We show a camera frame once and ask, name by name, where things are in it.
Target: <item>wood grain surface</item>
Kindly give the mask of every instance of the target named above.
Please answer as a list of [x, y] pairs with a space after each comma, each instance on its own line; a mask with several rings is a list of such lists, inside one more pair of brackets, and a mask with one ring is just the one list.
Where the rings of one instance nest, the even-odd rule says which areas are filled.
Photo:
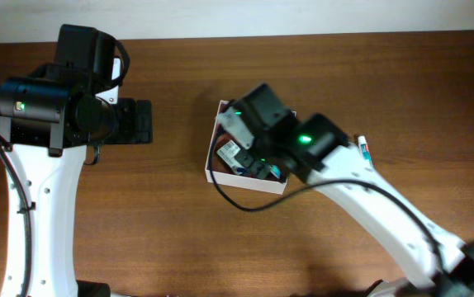
[[[128, 40], [123, 97], [150, 99], [154, 143], [109, 146], [79, 179], [80, 280], [140, 296], [327, 295], [401, 271], [332, 201], [306, 193], [239, 212], [206, 182], [219, 100], [270, 83], [302, 119], [364, 134], [376, 169], [442, 227], [474, 238], [474, 31]], [[0, 45], [0, 82], [55, 44]], [[301, 183], [292, 178], [288, 190]], [[225, 189], [246, 205], [274, 196]], [[7, 192], [0, 163], [0, 288]]]

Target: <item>marker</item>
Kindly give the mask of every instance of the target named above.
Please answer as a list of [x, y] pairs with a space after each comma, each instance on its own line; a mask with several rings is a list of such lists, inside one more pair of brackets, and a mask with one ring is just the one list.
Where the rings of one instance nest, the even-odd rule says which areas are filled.
[[371, 168], [374, 168], [372, 165], [371, 154], [369, 153], [369, 146], [367, 146], [367, 140], [365, 136], [358, 136], [358, 148], [363, 158], [367, 161]]

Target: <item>wire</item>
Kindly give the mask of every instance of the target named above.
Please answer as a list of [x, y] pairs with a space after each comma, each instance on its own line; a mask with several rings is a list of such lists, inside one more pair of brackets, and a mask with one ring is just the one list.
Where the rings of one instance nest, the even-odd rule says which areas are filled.
[[10, 178], [12, 179], [13, 185], [17, 189], [17, 193], [21, 200], [21, 209], [18, 211], [19, 214], [23, 215], [24, 218], [24, 236], [25, 236], [25, 263], [24, 263], [24, 280], [22, 281], [21, 296], [28, 296], [28, 289], [30, 287], [30, 278], [31, 278], [31, 218], [30, 218], [30, 207], [28, 206], [28, 199], [26, 198], [26, 193], [22, 187], [21, 181], [15, 168], [9, 162], [4, 150], [2, 149], [1, 142], [5, 142], [0, 136], [0, 159], [4, 164], [4, 167], [7, 170]]
[[372, 183], [365, 182], [365, 181], [359, 181], [359, 180], [355, 180], [355, 179], [350, 179], [350, 178], [334, 179], [334, 180], [320, 181], [320, 182], [317, 182], [316, 184], [303, 186], [300, 189], [297, 189], [297, 190], [295, 190], [291, 193], [288, 193], [284, 196], [278, 197], [276, 200], [274, 200], [272, 202], [269, 202], [266, 205], [259, 206], [259, 207], [250, 208], [250, 207], [242, 206], [239, 203], [235, 202], [234, 200], [229, 198], [224, 193], [224, 191], [219, 187], [219, 184], [217, 183], [217, 181], [215, 179], [215, 175], [213, 174], [213, 166], [212, 166], [211, 159], [212, 159], [212, 156], [213, 156], [213, 152], [215, 151], [216, 141], [218, 140], [218, 138], [223, 133], [224, 133], [224, 129], [222, 129], [222, 127], [219, 127], [217, 129], [215, 137], [213, 138], [213, 141], [211, 142], [210, 151], [208, 153], [209, 157], [208, 157], [207, 166], [208, 166], [208, 170], [210, 172], [211, 180], [213, 181], [213, 186], [215, 186], [215, 188], [217, 189], [217, 191], [219, 192], [219, 194], [221, 196], [223, 196], [228, 202], [230, 202], [237, 209], [242, 210], [242, 211], [246, 211], [246, 212], [259, 212], [259, 211], [263, 211], [263, 210], [268, 210], [268, 209], [271, 209], [272, 207], [274, 207], [276, 205], [279, 205], [280, 203], [282, 203], [286, 200], [289, 200], [289, 199], [297, 196], [298, 194], [301, 194], [302, 192], [314, 189], [314, 188], [319, 187], [319, 186], [328, 186], [328, 185], [340, 184], [340, 183], [354, 184], [354, 185], [363, 186], [364, 188], [373, 190], [373, 191], [381, 194], [382, 196], [385, 196], [387, 199], [389, 199], [391, 202], [393, 202], [395, 205], [397, 205], [402, 211], [404, 211], [411, 218], [411, 220], [413, 220], [413, 222], [417, 225], [417, 227], [419, 227], [419, 229], [422, 231], [424, 236], [427, 238], [427, 241], [428, 241], [430, 247], [432, 248], [432, 252], [434, 253], [434, 255], [437, 259], [439, 270], [444, 275], [448, 274], [444, 270], [444, 260], [443, 260], [442, 254], [441, 254], [441, 250], [439, 248], [440, 243], [434, 238], [434, 236], [431, 234], [431, 232], [428, 230], [428, 228], [426, 228], [426, 226], [424, 226], [422, 221], [404, 203], [402, 203], [402, 201], [398, 200], [395, 196], [393, 196], [388, 191], [380, 188], [377, 185], [373, 185]]
[[83, 163], [83, 165], [94, 166], [99, 163], [99, 159], [101, 157], [100, 146], [94, 146], [94, 159], [91, 163]]
[[125, 46], [117, 40], [114, 39], [114, 45], [118, 48], [121, 54], [121, 73], [120, 76], [117, 78], [112, 79], [112, 87], [118, 87], [123, 84], [123, 79], [127, 75], [127, 72], [129, 72], [129, 67], [130, 67], [130, 57], [129, 54], [127, 53], [127, 50], [125, 49]]

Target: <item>small box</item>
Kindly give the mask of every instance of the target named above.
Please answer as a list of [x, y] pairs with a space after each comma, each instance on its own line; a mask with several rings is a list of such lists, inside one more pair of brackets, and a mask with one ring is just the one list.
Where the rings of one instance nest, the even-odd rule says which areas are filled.
[[[219, 115], [220, 111], [223, 107], [228, 104], [227, 101], [220, 101], [219, 108], [217, 109], [217, 115]], [[209, 145], [211, 146], [211, 142], [213, 142], [213, 138], [216, 134], [216, 128], [219, 126], [217, 119], [215, 119], [215, 126], [213, 127], [213, 133], [211, 134], [211, 140]], [[279, 182], [279, 181], [269, 181], [269, 180], [260, 180], [254, 177], [242, 177], [234, 174], [231, 170], [228, 170], [220, 159], [216, 156], [216, 153], [213, 155], [209, 155], [208, 146], [208, 156], [206, 159], [206, 177], [208, 182], [213, 182], [211, 180], [210, 171], [207, 168], [207, 161], [209, 158], [212, 159], [212, 166], [213, 166], [213, 175], [217, 180], [217, 183], [220, 185], [226, 186], [237, 186], [244, 189], [256, 190], [256, 191], [265, 191], [274, 194], [282, 194], [285, 191], [285, 187], [287, 187], [287, 181]]]

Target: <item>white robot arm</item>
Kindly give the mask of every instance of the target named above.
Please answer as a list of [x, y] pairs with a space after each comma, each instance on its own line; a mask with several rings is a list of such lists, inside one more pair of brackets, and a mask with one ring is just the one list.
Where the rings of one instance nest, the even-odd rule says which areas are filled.
[[112, 36], [63, 25], [54, 63], [0, 85], [9, 191], [1, 296], [119, 296], [107, 284], [75, 279], [73, 223], [87, 146], [95, 148], [93, 165], [101, 145], [152, 142], [150, 101], [117, 98], [129, 63]]
[[336, 202], [391, 254], [405, 279], [382, 282], [369, 296], [474, 295], [474, 243], [465, 244], [418, 211], [324, 116], [300, 123], [264, 84], [231, 101], [217, 120], [256, 159], [295, 173]]

